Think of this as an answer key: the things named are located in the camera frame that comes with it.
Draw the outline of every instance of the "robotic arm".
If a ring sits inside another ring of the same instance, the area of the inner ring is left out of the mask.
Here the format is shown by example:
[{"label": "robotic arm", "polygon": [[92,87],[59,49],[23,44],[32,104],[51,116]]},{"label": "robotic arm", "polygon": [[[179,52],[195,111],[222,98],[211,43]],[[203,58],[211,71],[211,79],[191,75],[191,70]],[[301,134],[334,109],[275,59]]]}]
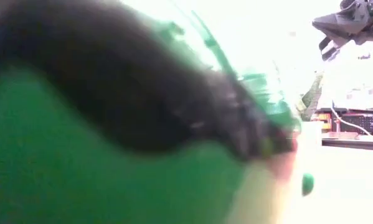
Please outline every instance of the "robotic arm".
[{"label": "robotic arm", "polygon": [[324,61],[333,59],[350,40],[357,45],[373,41],[373,0],[343,0],[340,8],[339,12],[317,17],[312,22],[326,34],[319,43]]}]

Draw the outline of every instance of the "dark fur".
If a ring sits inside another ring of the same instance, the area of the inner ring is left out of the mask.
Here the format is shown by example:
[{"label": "dark fur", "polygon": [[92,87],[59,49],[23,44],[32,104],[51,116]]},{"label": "dark fur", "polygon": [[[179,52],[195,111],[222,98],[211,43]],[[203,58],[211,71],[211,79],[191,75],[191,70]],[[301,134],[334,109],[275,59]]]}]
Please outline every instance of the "dark fur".
[{"label": "dark fur", "polygon": [[167,152],[216,138],[246,159],[275,129],[236,80],[178,60],[118,0],[8,2],[0,62],[19,58],[43,70],[84,117],[130,149]]}]

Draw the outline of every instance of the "table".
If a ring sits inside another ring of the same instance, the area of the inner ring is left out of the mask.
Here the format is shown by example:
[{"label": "table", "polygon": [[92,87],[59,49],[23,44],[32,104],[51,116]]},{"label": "table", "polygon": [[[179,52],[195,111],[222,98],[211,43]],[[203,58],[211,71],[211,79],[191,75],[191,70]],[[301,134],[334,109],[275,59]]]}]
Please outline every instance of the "table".
[{"label": "table", "polygon": [[373,151],[322,146],[304,164],[316,182],[295,223],[373,224]]}]

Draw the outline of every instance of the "wire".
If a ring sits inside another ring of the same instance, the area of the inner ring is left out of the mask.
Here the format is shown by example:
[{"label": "wire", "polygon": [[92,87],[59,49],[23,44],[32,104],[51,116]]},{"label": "wire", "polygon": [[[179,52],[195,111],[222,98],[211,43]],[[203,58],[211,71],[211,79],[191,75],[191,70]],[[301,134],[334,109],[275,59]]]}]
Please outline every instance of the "wire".
[{"label": "wire", "polygon": [[341,119],[340,116],[338,116],[337,112],[334,110],[333,104],[331,104],[330,109],[331,109],[331,111],[334,113],[334,115],[336,115],[337,119],[338,119],[340,122],[342,122],[342,123],[344,123],[344,124],[346,124],[346,125],[349,125],[349,126],[351,126],[351,127],[354,127],[354,128],[360,129],[361,131],[365,132],[368,136],[372,136],[372,134],[371,134],[370,132],[366,131],[366,129],[364,129],[364,128],[362,128],[362,127],[356,125],[356,124],[352,124],[352,123],[349,123],[349,122],[347,122],[347,121]]}]

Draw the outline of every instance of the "green ball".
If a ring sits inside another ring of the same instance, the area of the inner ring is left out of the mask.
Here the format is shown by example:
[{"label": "green ball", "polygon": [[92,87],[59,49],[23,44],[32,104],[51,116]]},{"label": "green ball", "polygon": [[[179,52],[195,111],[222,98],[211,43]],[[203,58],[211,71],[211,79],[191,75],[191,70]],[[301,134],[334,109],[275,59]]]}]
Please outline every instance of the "green ball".
[{"label": "green ball", "polygon": [[304,174],[303,176],[303,196],[309,195],[314,186],[315,178],[311,174]]}]

